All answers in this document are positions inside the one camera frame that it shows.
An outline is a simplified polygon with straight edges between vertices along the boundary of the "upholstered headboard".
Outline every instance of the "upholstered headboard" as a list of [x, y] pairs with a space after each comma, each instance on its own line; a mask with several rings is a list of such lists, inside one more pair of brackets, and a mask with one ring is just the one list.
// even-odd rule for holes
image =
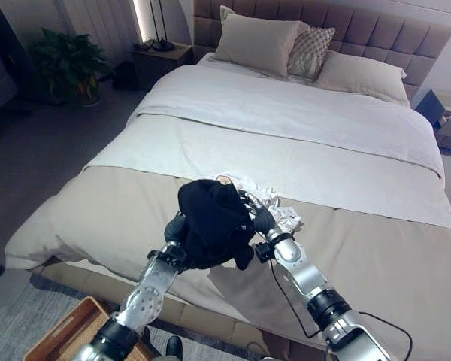
[[451, 37], [451, 28], [374, 11], [308, 0], [194, 0], [194, 54], [200, 59], [217, 47], [221, 4], [248, 17], [302, 20], [336, 28], [331, 50], [402, 67], [411, 99]]

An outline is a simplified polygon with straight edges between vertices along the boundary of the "crumpled white fabric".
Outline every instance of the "crumpled white fabric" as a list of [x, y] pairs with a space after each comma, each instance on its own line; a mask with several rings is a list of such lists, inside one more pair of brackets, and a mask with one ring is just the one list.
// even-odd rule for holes
[[233, 171], [225, 171], [216, 174], [213, 179], [216, 181], [226, 181], [221, 177], [228, 178], [236, 190], [245, 190], [252, 193], [271, 212], [277, 225], [284, 232], [292, 232], [297, 228], [301, 217], [293, 207], [280, 207], [279, 195], [272, 187], [264, 187], [257, 184], [251, 177]]

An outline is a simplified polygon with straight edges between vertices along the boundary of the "potted plant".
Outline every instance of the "potted plant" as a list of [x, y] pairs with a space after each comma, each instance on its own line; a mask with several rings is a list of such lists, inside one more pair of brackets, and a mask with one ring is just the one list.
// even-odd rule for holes
[[48, 29], [42, 32], [44, 40], [30, 47], [30, 55], [50, 92], [84, 106], [97, 104], [100, 98], [95, 73], [110, 72], [104, 51], [90, 42], [88, 34], [72, 36]]

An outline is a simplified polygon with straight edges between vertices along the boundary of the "nightstand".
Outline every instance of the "nightstand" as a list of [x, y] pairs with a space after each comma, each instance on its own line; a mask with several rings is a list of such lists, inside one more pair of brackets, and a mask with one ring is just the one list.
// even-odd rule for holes
[[451, 149], [451, 94], [429, 90], [416, 111], [433, 125], [437, 145]]
[[132, 58], [141, 88], [150, 90], [158, 79], [182, 65], [193, 62], [190, 45], [174, 43], [171, 51], [133, 50]]
[[434, 128], [440, 127], [442, 117], [451, 115], [451, 94], [439, 90], [429, 90], [416, 107]]

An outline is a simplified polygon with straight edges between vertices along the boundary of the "green leaves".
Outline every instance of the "green leaves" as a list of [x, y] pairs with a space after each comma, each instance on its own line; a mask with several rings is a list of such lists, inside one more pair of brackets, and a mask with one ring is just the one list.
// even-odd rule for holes
[[111, 71], [103, 50], [89, 40], [89, 35], [71, 36], [42, 28], [44, 40], [30, 48], [32, 61], [47, 80], [52, 94], [70, 97], [80, 92], [96, 91], [90, 85], [94, 73]]

